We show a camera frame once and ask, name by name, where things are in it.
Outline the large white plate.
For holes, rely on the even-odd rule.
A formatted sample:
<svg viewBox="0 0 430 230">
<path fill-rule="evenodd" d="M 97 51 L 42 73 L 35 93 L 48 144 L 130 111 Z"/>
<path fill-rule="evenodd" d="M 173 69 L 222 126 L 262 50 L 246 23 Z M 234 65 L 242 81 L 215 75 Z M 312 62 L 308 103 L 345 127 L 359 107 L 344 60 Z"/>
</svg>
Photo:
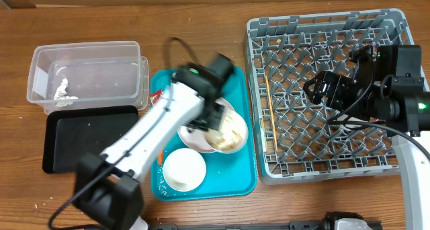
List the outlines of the large white plate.
<svg viewBox="0 0 430 230">
<path fill-rule="evenodd" d="M 218 130 L 190 130 L 182 126 L 177 132 L 179 138 L 190 149 L 200 153 L 231 154 L 237 151 L 238 144 L 243 139 L 241 133 L 241 117 L 233 106 L 224 98 L 219 98 L 215 103 L 225 106 L 224 114 Z"/>
</svg>

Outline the small white bowl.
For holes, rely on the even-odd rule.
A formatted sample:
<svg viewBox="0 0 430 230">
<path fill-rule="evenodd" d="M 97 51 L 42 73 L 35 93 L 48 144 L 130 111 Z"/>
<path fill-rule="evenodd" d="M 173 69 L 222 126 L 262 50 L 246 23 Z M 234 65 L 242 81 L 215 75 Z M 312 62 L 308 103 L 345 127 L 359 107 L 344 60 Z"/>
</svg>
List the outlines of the small white bowl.
<svg viewBox="0 0 430 230">
<path fill-rule="evenodd" d="M 206 177 L 206 162 L 202 155 L 189 148 L 170 153 L 163 164 L 167 185 L 179 192 L 195 190 Z"/>
</svg>

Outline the red snack wrapper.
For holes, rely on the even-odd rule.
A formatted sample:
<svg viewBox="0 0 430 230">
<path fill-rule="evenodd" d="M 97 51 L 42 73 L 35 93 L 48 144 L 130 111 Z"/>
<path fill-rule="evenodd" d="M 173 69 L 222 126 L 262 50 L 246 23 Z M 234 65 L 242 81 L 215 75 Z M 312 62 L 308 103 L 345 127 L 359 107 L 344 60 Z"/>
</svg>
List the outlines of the red snack wrapper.
<svg viewBox="0 0 430 230">
<path fill-rule="evenodd" d="M 163 91 L 162 90 L 158 90 L 154 93 L 151 93 L 150 97 L 149 97 L 151 106 L 154 106 L 158 102 L 158 100 L 162 97 L 163 97 Z"/>
</svg>

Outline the white paper cup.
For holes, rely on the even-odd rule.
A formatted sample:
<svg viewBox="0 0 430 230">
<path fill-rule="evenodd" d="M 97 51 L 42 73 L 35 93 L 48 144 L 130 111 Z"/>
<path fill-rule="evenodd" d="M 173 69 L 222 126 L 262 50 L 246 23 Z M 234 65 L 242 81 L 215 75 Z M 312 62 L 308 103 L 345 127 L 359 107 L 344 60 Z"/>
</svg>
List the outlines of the white paper cup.
<svg viewBox="0 0 430 230">
<path fill-rule="evenodd" d="M 342 121 L 342 122 L 361 122 L 360 119 L 349 116 L 347 114 L 341 115 L 340 117 L 338 117 L 337 119 L 338 121 Z M 355 125 L 355 124 L 340 124 L 339 125 L 344 131 L 350 132 L 352 130 L 360 130 L 360 125 Z"/>
</svg>

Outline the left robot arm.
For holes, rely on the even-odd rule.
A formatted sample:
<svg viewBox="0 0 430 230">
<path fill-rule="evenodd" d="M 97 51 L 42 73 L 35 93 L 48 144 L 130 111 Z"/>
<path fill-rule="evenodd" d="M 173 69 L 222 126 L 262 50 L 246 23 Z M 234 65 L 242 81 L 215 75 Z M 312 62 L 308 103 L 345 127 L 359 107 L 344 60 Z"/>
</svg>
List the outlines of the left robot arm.
<svg viewBox="0 0 430 230">
<path fill-rule="evenodd" d="M 140 185 L 157 155 L 182 126 L 203 131 L 219 128 L 224 110 L 216 100 L 234 74 L 233 61 L 217 54 L 203 66 L 191 47 L 179 42 L 192 61 L 172 74 L 162 98 L 124 136 L 99 155 L 88 153 L 81 158 L 74 194 L 49 218 L 49 229 L 55 228 L 55 218 L 70 205 L 94 221 L 80 229 L 147 229 L 140 216 L 144 206 Z"/>
</svg>

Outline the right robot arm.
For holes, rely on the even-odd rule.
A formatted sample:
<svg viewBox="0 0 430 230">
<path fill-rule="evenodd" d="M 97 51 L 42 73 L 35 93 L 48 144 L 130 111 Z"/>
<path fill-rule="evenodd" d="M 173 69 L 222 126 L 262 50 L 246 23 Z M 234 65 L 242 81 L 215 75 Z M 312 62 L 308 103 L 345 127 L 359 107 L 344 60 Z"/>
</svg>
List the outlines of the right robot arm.
<svg viewBox="0 0 430 230">
<path fill-rule="evenodd" d="M 318 72 L 304 86 L 313 104 L 337 113 L 326 120 L 348 130 L 385 130 L 402 180 L 407 229 L 429 228 L 429 91 L 418 45 L 366 45 L 349 53 L 354 76 Z"/>
</svg>

